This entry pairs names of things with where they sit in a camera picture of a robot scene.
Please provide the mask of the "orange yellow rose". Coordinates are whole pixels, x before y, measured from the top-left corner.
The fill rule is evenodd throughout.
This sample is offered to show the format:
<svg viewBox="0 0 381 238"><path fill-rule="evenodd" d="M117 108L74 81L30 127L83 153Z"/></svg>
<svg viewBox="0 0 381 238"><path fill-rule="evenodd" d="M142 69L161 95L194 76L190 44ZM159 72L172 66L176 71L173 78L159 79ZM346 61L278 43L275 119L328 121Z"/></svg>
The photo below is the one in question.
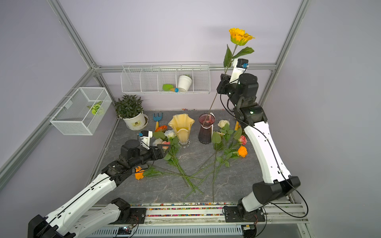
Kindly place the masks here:
<svg viewBox="0 0 381 238"><path fill-rule="evenodd" d="M141 167L137 167L137 170L135 172L135 178L137 180L143 179L143 178L153 178L153 177L158 177L158 176L163 176L163 175L171 175L171 176L177 176L177 177L182 177L185 179L188 179L188 176L182 175L182 174L176 174L172 172L162 172L157 170L154 167L149 167L147 169L143 169Z"/></svg>

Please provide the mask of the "dark red glass vase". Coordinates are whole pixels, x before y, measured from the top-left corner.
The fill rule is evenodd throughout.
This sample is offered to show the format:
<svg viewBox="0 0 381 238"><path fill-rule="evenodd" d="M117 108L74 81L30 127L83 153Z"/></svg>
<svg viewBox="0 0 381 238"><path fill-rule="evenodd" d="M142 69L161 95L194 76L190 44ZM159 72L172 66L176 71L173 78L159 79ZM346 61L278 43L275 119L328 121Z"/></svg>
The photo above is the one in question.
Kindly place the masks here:
<svg viewBox="0 0 381 238"><path fill-rule="evenodd" d="M215 123L215 115L213 113L205 113L199 116L200 130L198 140L202 144L210 144L212 141L213 125Z"/></svg>

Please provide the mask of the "yellow ruffled glass vase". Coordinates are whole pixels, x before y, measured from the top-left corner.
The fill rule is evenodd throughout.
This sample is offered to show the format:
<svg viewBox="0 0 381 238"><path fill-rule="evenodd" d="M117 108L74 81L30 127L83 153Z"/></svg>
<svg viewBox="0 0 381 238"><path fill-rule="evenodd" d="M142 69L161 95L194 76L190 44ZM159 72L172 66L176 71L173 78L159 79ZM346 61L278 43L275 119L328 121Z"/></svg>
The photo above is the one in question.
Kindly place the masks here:
<svg viewBox="0 0 381 238"><path fill-rule="evenodd" d="M188 114L174 115L168 123L168 125L175 131L179 143L183 147L187 147L190 143L189 137L193 124L194 119L192 119Z"/></svg>

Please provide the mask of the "yellow sunflower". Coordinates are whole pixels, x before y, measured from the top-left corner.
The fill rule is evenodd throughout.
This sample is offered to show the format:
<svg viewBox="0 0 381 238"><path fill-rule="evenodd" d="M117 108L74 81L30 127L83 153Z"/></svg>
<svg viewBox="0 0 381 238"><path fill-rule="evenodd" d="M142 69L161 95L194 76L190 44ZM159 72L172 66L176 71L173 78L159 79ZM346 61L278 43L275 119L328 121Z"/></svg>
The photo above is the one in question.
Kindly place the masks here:
<svg viewBox="0 0 381 238"><path fill-rule="evenodd" d="M252 35L247 33L245 30L242 30L239 28L231 28L229 30L229 33L230 33L230 41L235 45L235 47L231 51L231 49L227 45L227 50L226 50L224 61L223 61L225 74L227 73L228 69L232 66L234 59L240 56L249 55L254 52L254 50L251 47L245 47L240 52L236 53L236 50L239 46L243 47L249 41L254 39Z"/></svg>

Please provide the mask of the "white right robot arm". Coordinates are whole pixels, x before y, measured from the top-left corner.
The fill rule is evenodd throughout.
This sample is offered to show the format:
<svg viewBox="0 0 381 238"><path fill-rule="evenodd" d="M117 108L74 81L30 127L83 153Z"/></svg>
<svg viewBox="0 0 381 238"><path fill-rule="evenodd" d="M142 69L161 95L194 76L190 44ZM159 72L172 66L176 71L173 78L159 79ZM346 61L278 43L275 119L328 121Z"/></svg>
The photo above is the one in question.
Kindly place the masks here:
<svg viewBox="0 0 381 238"><path fill-rule="evenodd" d="M301 184L297 176L291 175L277 151L266 114L256 103L258 87L258 78L249 73L241 74L238 79L222 74L217 87L217 93L227 95L234 105L234 118L253 145L262 170L263 181L253 184L252 192L238 203L238 213L245 221L265 205L296 191Z"/></svg>

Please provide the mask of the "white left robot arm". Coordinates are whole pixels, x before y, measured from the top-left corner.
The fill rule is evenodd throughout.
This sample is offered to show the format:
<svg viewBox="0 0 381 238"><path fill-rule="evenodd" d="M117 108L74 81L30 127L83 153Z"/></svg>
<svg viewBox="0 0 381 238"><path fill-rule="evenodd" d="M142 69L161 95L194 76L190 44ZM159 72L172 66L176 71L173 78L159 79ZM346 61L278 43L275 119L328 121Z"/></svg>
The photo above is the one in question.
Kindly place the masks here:
<svg viewBox="0 0 381 238"><path fill-rule="evenodd" d="M138 166L167 156L171 145L149 146L136 139L128 140L119 158L108 164L101 173L67 203L46 216L37 215L28 224L29 238L85 238L111 223L139 223L131 213L131 205L121 198L112 200L105 208L82 216L102 197L117 188L136 172Z"/></svg>

